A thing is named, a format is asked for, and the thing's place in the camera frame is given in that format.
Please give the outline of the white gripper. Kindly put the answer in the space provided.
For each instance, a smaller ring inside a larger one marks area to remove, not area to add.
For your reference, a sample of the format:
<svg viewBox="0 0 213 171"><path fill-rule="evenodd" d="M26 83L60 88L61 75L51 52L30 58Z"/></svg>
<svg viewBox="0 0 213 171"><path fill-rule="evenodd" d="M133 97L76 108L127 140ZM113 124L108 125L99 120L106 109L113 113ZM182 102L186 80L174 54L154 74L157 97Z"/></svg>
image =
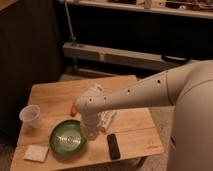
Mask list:
<svg viewBox="0 0 213 171"><path fill-rule="evenodd" d="M84 123L81 123L82 132L87 140L95 140L99 135L100 128L101 124L86 125Z"/></svg>

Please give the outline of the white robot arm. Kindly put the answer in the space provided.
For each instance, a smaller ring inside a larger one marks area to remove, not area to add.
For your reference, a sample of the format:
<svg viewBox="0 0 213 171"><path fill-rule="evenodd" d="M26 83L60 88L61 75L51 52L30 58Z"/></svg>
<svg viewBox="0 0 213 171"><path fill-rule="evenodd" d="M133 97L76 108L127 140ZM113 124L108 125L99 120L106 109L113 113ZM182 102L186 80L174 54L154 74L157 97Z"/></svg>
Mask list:
<svg viewBox="0 0 213 171"><path fill-rule="evenodd" d="M97 137L103 111L170 105L167 171L213 171L213 60L169 69L111 92L89 88L75 102L90 139Z"/></svg>

